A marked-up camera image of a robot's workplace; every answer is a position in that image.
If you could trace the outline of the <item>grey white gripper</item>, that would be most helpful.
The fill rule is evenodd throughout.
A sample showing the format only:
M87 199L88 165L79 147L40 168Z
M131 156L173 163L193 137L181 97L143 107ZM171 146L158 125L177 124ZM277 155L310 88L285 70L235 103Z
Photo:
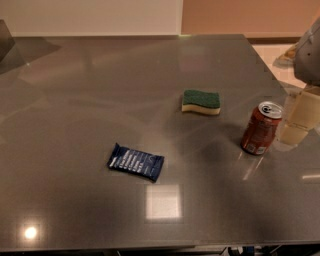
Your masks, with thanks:
M309 85L285 107L279 140L298 145L320 123L320 18L300 38L294 59L294 75Z

